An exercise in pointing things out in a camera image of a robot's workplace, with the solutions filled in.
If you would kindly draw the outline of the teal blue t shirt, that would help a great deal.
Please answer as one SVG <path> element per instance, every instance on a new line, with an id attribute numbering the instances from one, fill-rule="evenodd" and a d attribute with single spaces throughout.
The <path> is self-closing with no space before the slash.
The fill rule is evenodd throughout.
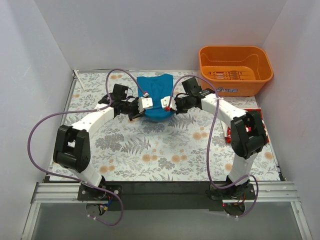
<path id="1" fill-rule="evenodd" d="M 154 122 L 161 122 L 169 119 L 173 113 L 165 111 L 161 105 L 161 99 L 168 97 L 173 89 L 173 76 L 163 74 L 160 76 L 138 76 L 137 82 L 141 88 L 152 98 L 153 107 L 145 111 L 145 117 Z"/>

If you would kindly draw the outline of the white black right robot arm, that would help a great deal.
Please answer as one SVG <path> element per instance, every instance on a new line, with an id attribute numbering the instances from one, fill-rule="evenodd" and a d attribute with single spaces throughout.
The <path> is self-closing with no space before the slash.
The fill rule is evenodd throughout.
<path id="1" fill-rule="evenodd" d="M 214 197 L 237 199 L 249 188 L 251 168 L 257 155 L 268 142 L 261 115 L 256 110 L 246 111 L 225 101 L 213 84 L 203 89 L 197 82 L 199 77 L 185 75 L 179 78 L 184 88 L 182 97 L 171 95 L 166 111 L 175 114 L 187 113 L 198 108 L 213 114 L 213 120 L 221 120 L 230 129 L 231 147 L 234 152 L 232 169 L 223 185 L 214 183 L 211 174 L 209 193 Z"/>

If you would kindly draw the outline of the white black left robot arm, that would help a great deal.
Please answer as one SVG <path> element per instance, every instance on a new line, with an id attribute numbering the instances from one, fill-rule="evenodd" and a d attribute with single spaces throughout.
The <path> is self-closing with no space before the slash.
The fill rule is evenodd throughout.
<path id="1" fill-rule="evenodd" d="M 122 190 L 115 185 L 107 185 L 105 178 L 93 167 L 91 137 L 120 114 L 133 120 L 143 117 L 145 111 L 153 107 L 147 92 L 134 97 L 128 95 L 128 90 L 127 86 L 115 84 L 112 93 L 99 100 L 95 110 L 72 125 L 61 125 L 57 130 L 53 161 L 73 173 L 84 193 L 95 200 L 119 200 Z"/>

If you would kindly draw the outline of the floral patterned table mat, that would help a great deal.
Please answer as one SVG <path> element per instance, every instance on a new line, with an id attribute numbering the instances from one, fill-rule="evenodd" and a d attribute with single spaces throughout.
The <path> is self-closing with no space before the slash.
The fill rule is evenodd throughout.
<path id="1" fill-rule="evenodd" d="M 93 109 L 106 94 L 107 73 L 78 73 L 68 110 Z M 155 122 L 146 117 L 133 121 L 118 115 L 90 139 L 91 163 L 107 181 L 207 181 L 206 152 L 213 115 L 193 108 Z M 210 146 L 210 174 L 224 181 L 234 160 L 220 120 Z M 258 181 L 280 181 L 278 162 L 271 144 L 264 146 L 253 162 L 251 174 Z"/>

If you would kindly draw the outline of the folded red printed t shirt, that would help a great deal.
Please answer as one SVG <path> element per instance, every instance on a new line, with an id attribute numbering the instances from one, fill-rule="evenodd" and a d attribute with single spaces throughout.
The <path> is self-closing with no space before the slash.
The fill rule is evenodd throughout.
<path id="1" fill-rule="evenodd" d="M 264 131 L 265 131 L 265 134 L 266 134 L 267 143 L 269 143 L 270 142 L 270 138 L 269 138 L 269 135 L 268 135 L 267 127 L 266 127 L 264 119 L 263 119 L 263 113 L 262 113 L 261 108 L 260 107 L 258 107 L 258 108 L 245 108 L 245 110 L 248 111 L 248 112 L 257 111 L 260 114 L 262 125 L 264 127 Z M 220 120 L 220 124 L 222 126 L 222 131 L 223 131 L 223 135 L 224 135 L 224 138 L 225 138 L 225 142 L 227 144 L 230 144 L 231 143 L 231 129 L 222 120 Z"/>

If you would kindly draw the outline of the orange plastic basket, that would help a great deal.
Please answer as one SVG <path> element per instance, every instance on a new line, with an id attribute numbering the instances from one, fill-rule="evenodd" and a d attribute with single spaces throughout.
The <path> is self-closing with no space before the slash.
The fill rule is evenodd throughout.
<path id="1" fill-rule="evenodd" d="M 208 45 L 199 50 L 199 73 L 220 96 L 253 97 L 273 76 L 264 50 L 250 45 Z"/>

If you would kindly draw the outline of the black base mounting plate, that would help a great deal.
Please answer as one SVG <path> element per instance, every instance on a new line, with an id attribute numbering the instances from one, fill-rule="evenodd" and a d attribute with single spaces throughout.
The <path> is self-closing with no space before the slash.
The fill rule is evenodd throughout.
<path id="1" fill-rule="evenodd" d="M 254 200 L 253 184 L 216 189 L 208 181 L 106 181 L 100 190 L 80 185 L 77 200 L 106 204 L 110 211 L 209 210 L 223 211 L 223 202 Z"/>

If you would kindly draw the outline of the aluminium frame rail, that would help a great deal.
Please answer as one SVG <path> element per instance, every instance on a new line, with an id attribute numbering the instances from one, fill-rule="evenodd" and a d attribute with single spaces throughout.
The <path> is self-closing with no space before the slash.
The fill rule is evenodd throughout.
<path id="1" fill-rule="evenodd" d="M 73 203 L 77 201 L 78 183 L 38 183 L 32 203 Z M 296 186 L 291 181 L 259 181 L 259 202 L 299 202 Z"/>

